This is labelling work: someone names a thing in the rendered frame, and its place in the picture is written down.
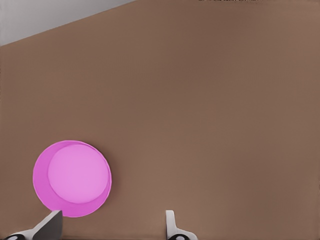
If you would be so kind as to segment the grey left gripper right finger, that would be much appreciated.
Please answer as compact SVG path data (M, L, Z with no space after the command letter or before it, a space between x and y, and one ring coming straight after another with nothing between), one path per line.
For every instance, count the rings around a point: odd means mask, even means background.
M166 240L198 240L198 237L190 231L177 227L173 210L165 211Z

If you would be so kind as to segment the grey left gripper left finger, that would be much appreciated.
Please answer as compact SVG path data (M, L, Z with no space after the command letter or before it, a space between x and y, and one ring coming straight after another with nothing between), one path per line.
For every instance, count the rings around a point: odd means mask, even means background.
M54 210L35 227L15 232L3 240L61 240L63 212Z

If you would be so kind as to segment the pink bowl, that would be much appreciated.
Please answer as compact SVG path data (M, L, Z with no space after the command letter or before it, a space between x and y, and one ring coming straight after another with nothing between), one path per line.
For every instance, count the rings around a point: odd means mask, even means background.
M79 218L92 214L107 200L112 173L107 159L92 145L63 140L48 146L35 161L34 191L51 211Z

